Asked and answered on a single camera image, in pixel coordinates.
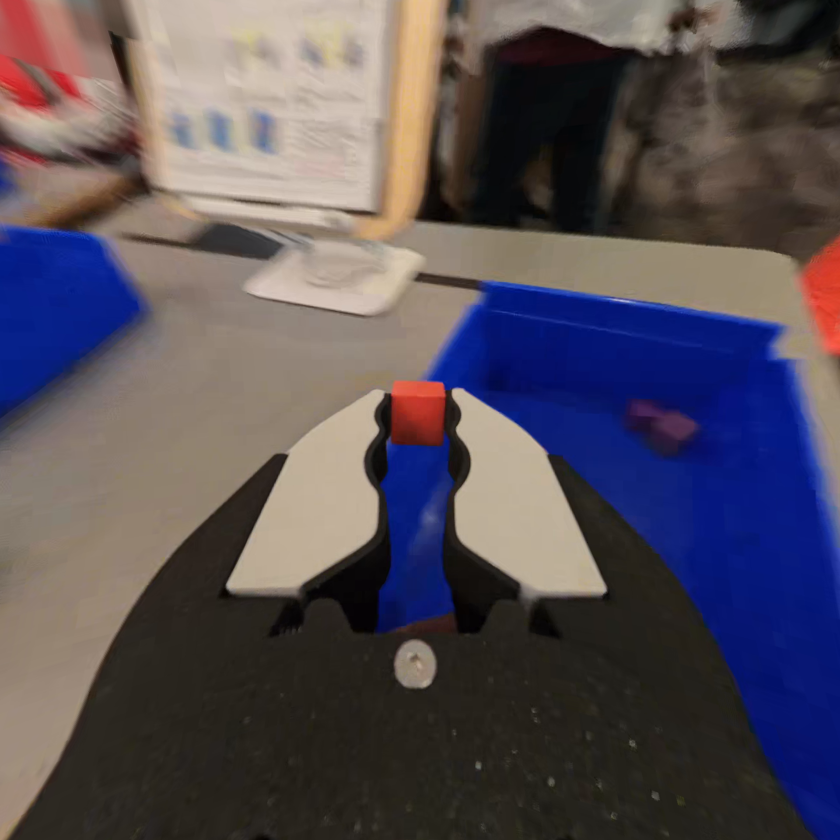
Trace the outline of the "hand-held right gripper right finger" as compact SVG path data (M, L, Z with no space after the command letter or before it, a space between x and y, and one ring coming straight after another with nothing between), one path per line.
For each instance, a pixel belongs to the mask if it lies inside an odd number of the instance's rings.
M550 455L523 427L462 387L447 394L443 568L462 634L499 602L532 620L544 602L601 600L607 584Z

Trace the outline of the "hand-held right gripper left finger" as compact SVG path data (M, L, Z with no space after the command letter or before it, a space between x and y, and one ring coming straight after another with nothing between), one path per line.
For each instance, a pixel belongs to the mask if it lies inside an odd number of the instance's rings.
M321 421L287 452L227 578L233 597L340 604L372 634L391 569L382 482L391 397L374 389Z

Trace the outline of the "blue plastic bin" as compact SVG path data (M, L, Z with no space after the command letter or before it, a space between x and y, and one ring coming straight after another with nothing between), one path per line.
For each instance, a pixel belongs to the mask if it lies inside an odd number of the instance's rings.
M112 248L87 233L1 231L1 416L149 310Z
M486 282L430 370L562 456L656 550L722 648L818 838L838 838L838 529L776 321ZM695 420L676 456L633 399Z

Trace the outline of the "red wooden cube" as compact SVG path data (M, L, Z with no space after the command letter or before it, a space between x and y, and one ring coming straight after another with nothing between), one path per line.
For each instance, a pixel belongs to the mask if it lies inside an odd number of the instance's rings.
M439 447L445 439L447 393L442 382L395 381L391 391L394 445Z

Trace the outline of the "orange traffic cone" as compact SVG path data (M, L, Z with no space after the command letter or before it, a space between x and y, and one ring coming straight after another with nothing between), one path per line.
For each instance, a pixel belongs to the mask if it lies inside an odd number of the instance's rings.
M814 255L801 273L801 288L824 351L839 358L839 237Z

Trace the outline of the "printed instruction sheet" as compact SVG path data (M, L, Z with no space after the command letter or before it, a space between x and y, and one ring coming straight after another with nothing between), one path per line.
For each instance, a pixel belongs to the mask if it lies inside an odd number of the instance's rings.
M395 2L127 7L155 187L355 213L379 208Z

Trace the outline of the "white document stand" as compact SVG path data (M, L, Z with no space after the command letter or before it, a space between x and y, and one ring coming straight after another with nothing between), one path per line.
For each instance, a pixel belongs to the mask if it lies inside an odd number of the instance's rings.
M388 84L381 207L351 212L311 202L247 200L200 192L172 183L166 172L164 129L157 114L163 102L154 89L153 46L144 2L123 2L137 38L129 38L128 62L140 113L142 174L168 207L207 222L306 234L390 242L414 225L424 198L436 110L445 29L445 2L398 2Z

